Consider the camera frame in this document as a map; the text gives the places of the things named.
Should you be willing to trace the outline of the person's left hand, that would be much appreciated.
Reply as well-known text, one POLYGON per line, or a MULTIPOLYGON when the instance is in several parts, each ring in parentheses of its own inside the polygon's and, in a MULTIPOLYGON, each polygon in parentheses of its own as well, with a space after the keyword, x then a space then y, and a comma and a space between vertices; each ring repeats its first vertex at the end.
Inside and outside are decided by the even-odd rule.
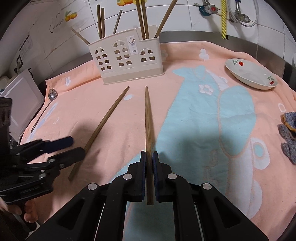
POLYGON ((29 223, 34 223, 38 220, 38 214, 36 209, 36 202, 34 200, 29 200, 23 206, 23 210, 17 205, 8 205, 1 199, 1 211, 4 213, 11 213, 22 215, 24 211, 24 220, 29 223))

